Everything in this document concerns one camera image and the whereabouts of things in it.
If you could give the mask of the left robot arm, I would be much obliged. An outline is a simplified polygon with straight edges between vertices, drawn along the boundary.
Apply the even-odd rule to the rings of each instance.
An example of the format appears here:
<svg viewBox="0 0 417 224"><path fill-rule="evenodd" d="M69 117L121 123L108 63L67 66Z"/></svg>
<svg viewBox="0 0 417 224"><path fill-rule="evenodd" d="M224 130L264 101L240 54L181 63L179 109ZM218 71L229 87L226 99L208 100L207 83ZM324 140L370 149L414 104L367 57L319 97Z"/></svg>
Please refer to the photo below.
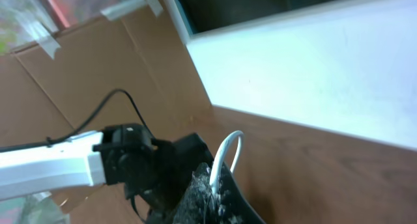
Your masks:
<svg viewBox="0 0 417 224"><path fill-rule="evenodd" d="M214 158L196 133L171 142L143 125L123 124L52 143L1 149L1 199L43 191L124 184L127 199L139 195L152 209L172 210L199 164Z"/></svg>

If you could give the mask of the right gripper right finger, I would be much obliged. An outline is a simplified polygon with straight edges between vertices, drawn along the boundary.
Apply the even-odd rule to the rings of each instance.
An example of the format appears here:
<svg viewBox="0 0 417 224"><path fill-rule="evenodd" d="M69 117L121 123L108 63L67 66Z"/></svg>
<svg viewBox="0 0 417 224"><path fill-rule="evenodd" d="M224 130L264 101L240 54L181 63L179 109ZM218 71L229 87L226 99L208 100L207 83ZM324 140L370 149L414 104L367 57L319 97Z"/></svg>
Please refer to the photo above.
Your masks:
<svg viewBox="0 0 417 224"><path fill-rule="evenodd" d="M235 224L265 224L244 198L226 164L220 174L220 188L216 201L216 222Z"/></svg>

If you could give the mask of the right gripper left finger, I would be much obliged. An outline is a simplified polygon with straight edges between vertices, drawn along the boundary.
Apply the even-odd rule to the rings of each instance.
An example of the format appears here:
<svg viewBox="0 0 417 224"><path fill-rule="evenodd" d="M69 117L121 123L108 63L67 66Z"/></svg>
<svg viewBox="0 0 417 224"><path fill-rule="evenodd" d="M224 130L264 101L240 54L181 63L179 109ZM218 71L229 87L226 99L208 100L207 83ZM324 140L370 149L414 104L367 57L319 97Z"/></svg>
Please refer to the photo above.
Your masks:
<svg viewBox="0 0 417 224"><path fill-rule="evenodd" d="M176 207L166 215L153 211L148 224L215 224L214 198L209 186L210 168L201 163Z"/></svg>

